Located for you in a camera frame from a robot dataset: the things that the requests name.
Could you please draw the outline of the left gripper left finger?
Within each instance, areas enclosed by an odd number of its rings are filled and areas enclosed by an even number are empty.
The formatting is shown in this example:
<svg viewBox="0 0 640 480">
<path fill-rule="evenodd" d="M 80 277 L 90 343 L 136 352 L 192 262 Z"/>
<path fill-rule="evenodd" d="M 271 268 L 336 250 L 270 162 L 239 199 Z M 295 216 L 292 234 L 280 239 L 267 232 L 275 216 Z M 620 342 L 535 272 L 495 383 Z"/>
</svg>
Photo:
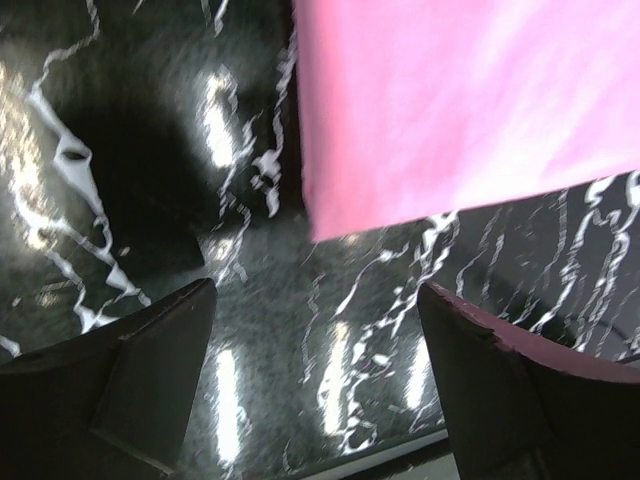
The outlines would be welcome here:
<svg viewBox="0 0 640 480">
<path fill-rule="evenodd" d="M 198 279 L 104 327 L 1 367 L 4 479 L 167 479 L 216 311 Z"/>
</svg>

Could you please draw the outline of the pink t shirt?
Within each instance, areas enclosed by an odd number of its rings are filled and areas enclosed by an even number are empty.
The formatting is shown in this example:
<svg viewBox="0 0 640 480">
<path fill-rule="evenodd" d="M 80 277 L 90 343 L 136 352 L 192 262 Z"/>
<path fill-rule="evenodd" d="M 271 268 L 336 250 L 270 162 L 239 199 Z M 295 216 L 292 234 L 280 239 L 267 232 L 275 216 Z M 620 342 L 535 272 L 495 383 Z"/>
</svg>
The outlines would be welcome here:
<svg viewBox="0 0 640 480">
<path fill-rule="evenodd" d="M 635 1 L 298 1 L 321 242 L 639 166 Z"/>
</svg>

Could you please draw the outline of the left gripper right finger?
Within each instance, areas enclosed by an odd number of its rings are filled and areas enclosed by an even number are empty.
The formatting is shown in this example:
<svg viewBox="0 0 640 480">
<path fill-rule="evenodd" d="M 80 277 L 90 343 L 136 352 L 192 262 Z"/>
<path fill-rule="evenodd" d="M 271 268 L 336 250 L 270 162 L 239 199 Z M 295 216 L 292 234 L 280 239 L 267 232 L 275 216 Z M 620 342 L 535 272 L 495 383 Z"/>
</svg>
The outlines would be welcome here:
<svg viewBox="0 0 640 480">
<path fill-rule="evenodd" d="M 463 479 L 636 479 L 639 370 L 482 311 L 418 293 L 446 429 Z"/>
</svg>

